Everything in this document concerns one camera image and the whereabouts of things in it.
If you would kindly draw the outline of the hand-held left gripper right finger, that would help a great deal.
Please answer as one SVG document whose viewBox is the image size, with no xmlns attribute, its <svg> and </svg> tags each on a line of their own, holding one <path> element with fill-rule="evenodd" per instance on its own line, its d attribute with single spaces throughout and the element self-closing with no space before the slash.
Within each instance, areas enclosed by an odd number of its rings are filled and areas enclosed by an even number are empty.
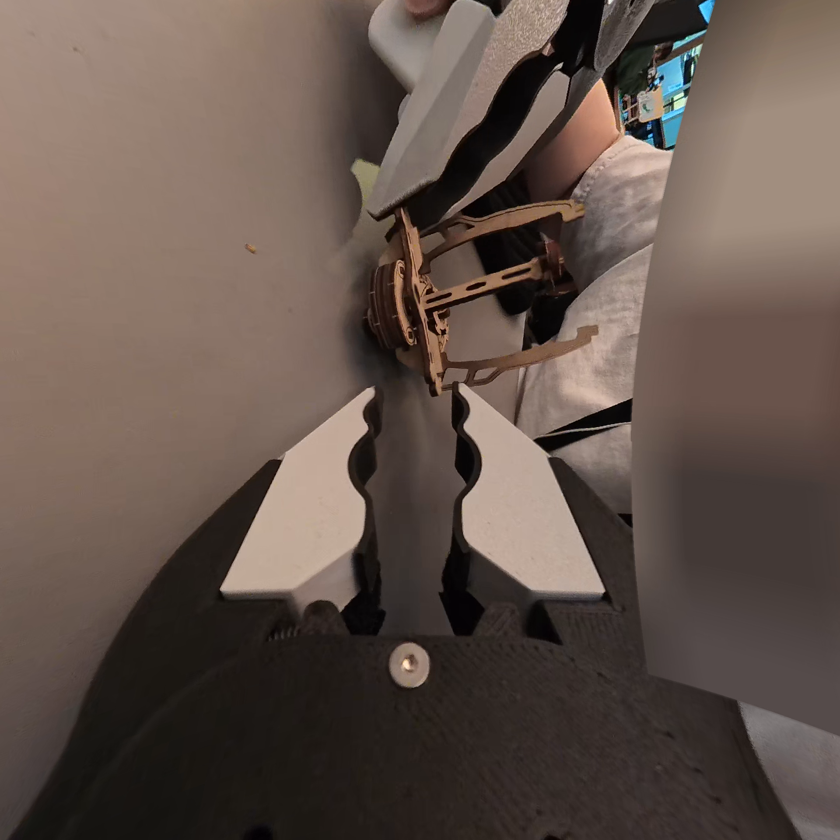
<svg viewBox="0 0 840 840">
<path fill-rule="evenodd" d="M 457 384 L 465 493 L 454 535 L 478 602 L 598 602 L 602 579 L 546 453 L 481 396 Z"/>
</svg>

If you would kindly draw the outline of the blue background board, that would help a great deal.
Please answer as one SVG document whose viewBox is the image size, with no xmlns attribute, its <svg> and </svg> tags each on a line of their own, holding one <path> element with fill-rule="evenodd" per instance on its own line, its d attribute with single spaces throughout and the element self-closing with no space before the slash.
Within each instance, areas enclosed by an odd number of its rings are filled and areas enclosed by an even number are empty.
<svg viewBox="0 0 840 840">
<path fill-rule="evenodd" d="M 693 24 L 694 29 L 675 42 L 668 59 L 658 66 L 657 82 L 663 94 L 664 114 L 659 121 L 660 127 L 654 132 L 654 143 L 661 149 L 672 150 L 676 146 L 714 5 L 714 1 L 689 2 L 689 9 L 697 13 L 699 23 Z"/>
</svg>

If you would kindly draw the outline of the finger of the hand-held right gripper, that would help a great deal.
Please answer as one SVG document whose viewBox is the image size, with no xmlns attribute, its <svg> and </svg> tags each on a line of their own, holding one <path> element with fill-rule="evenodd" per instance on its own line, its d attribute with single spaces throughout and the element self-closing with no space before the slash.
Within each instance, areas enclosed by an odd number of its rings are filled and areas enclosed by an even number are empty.
<svg viewBox="0 0 840 840">
<path fill-rule="evenodd" d="M 564 109 L 571 79 L 553 70 L 535 80 L 509 77 L 486 117 L 458 142 L 436 182 L 418 195 L 418 225 L 428 228 L 466 208 L 514 175 Z"/>
<path fill-rule="evenodd" d="M 566 19 L 566 2 L 510 2 L 500 15 L 480 2 L 411 24 L 397 2 L 383 2 L 369 26 L 371 47 L 407 94 L 366 210 L 379 221 L 408 208 L 415 221 L 445 218 L 512 173 L 513 142 L 527 116 L 491 110 L 505 86 L 529 112 L 556 67 L 551 44 Z M 547 59 L 542 70 L 538 58 Z"/>
</svg>

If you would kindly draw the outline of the person's right forearm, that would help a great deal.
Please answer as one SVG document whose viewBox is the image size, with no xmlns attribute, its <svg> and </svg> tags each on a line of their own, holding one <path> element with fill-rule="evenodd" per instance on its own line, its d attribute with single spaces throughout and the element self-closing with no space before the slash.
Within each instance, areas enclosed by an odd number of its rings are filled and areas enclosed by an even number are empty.
<svg viewBox="0 0 840 840">
<path fill-rule="evenodd" d="M 609 91 L 599 80 L 560 133 L 526 166 L 531 202 L 569 197 L 584 173 L 619 135 Z"/>
</svg>

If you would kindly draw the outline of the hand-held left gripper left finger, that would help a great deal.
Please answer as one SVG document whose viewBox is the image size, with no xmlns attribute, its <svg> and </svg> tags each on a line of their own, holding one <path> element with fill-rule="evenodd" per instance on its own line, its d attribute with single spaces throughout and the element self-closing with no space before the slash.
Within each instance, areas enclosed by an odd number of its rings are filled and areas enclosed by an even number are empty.
<svg viewBox="0 0 840 840">
<path fill-rule="evenodd" d="M 351 602 L 375 596 L 375 472 L 382 401 L 371 386 L 281 458 L 220 586 L 230 599 Z"/>
</svg>

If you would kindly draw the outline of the wooden model assembly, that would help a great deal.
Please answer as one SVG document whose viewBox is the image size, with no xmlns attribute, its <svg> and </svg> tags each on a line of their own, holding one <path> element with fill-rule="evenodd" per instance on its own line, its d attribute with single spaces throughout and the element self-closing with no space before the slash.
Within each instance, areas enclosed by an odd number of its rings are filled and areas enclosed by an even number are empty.
<svg viewBox="0 0 840 840">
<path fill-rule="evenodd" d="M 585 347 L 599 333 L 597 326 L 577 329 L 570 340 L 495 358 L 456 361 L 447 354 L 448 321 L 456 307 L 529 282 L 549 296 L 572 292 L 574 284 L 561 280 L 564 259 L 556 242 L 544 242 L 530 261 L 446 290 L 436 288 L 431 270 L 436 258 L 480 237 L 556 217 L 570 224 L 584 215 L 582 203 L 563 200 L 516 206 L 484 217 L 457 213 L 420 230 L 407 210 L 398 208 L 386 237 L 387 248 L 371 274 L 365 314 L 368 330 L 383 350 L 404 354 L 407 365 L 419 372 L 435 397 L 456 385 L 486 385 L 502 373 L 529 368 Z"/>
</svg>

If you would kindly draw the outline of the person's white shirt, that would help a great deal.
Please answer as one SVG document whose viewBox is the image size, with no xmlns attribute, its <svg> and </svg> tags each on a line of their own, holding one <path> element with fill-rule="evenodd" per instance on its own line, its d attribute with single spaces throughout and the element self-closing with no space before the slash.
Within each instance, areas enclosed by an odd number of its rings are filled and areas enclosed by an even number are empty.
<svg viewBox="0 0 840 840">
<path fill-rule="evenodd" d="M 648 268 L 672 154 L 624 136 L 589 167 L 571 194 L 582 219 L 559 228 L 577 297 L 558 341 L 598 333 L 583 348 L 521 376 L 517 427 L 565 461 L 620 516 L 632 512 L 632 434 L 614 425 L 573 443 L 551 433 L 624 403 L 634 394 L 637 339 Z"/>
</svg>

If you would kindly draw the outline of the pale green mat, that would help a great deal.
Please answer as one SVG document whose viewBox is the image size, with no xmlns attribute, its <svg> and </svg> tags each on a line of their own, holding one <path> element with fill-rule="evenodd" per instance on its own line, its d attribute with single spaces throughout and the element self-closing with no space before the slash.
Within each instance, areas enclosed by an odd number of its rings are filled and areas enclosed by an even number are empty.
<svg viewBox="0 0 840 840">
<path fill-rule="evenodd" d="M 371 199 L 375 183 L 380 174 L 380 166 L 370 161 L 357 158 L 353 161 L 350 171 L 360 189 L 361 207 L 365 209 Z"/>
</svg>

